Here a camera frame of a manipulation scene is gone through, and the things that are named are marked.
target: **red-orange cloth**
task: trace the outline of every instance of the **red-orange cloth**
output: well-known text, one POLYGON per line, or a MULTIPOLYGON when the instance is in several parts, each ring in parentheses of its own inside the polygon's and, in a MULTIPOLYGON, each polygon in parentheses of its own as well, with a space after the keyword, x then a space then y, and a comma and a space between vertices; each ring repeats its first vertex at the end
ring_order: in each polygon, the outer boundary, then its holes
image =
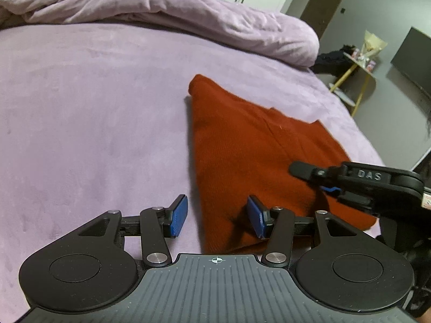
MULTIPOLYGON (((282 206, 298 216, 321 208, 315 190, 287 171, 295 160, 320 167, 348 160, 320 122, 304 123, 247 102, 202 75, 192 80, 189 93, 205 252, 264 249, 244 207, 251 194, 267 207, 282 206)), ((361 230, 376 221, 332 198, 329 209, 361 230)))

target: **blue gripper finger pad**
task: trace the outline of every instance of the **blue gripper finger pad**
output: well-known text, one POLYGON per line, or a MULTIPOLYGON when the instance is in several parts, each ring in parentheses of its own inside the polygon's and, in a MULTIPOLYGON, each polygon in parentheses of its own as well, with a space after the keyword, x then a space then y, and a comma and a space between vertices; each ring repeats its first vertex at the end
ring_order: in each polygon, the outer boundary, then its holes
POLYGON ((328 193, 332 193, 332 192, 336 192, 336 191, 341 191, 341 189, 338 188, 338 187, 329 188, 329 187, 320 186, 320 189, 324 190, 325 192, 328 192, 328 193))
POLYGON ((182 198, 178 206, 172 212, 171 236, 178 237, 186 221, 188 213, 188 199, 185 196, 182 198))
POLYGON ((265 236, 265 224, 263 223, 263 214, 259 207, 255 204, 255 202, 248 197, 247 199, 247 213, 248 218, 253 226, 256 235, 260 239, 264 239, 265 236))

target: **bed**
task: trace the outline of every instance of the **bed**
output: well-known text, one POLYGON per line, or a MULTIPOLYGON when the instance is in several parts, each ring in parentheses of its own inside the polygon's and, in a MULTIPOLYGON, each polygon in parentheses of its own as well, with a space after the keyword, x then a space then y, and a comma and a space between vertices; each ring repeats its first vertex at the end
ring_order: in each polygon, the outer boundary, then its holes
MULTIPOLYGON (((200 253, 187 89, 196 74, 306 122, 382 165, 307 68, 305 23, 222 0, 0 0, 0 321, 28 306, 21 263, 109 209, 189 197, 172 257, 200 253)), ((378 226, 371 234, 378 234, 378 226)), ((140 254, 139 239, 126 250, 140 254)))

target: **sticker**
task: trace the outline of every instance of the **sticker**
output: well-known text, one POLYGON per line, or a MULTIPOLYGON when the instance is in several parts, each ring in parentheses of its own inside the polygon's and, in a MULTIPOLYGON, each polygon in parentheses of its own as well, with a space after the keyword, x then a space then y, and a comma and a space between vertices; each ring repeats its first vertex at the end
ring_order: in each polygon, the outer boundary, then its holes
POLYGON ((424 193, 422 198, 422 207, 431 210, 431 195, 424 193))
POLYGON ((213 258, 210 261, 214 262, 215 264, 219 264, 220 262, 226 261, 226 260, 223 260, 217 256, 216 258, 213 258))

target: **yellow table leg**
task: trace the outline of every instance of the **yellow table leg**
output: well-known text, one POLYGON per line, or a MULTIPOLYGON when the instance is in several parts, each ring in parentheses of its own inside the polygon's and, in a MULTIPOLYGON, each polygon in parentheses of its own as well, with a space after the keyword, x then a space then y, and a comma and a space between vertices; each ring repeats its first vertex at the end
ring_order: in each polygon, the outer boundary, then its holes
POLYGON ((350 68, 349 68, 349 70, 347 71, 347 72, 345 72, 344 74, 343 74, 343 76, 341 77, 341 78, 339 78, 338 79, 338 81, 334 84, 334 85, 332 85, 332 87, 329 89, 329 91, 331 91, 331 92, 334 92, 335 91, 335 89, 337 88, 337 87, 340 87, 341 86, 341 84, 344 82, 344 81, 346 81, 346 79, 350 76, 350 74, 352 74, 352 72, 356 69, 356 67, 357 67, 358 65, 355 63, 354 65, 352 65, 350 68))
POLYGON ((370 77, 371 76, 369 74, 367 74, 365 77, 364 84, 362 85, 362 88, 361 88, 361 93, 359 94, 358 99, 356 100, 356 105, 352 112, 352 117, 356 114, 356 111, 358 110, 359 104, 361 103, 361 100, 362 100, 362 96, 364 95, 364 92, 367 89, 368 81, 370 81, 370 77))

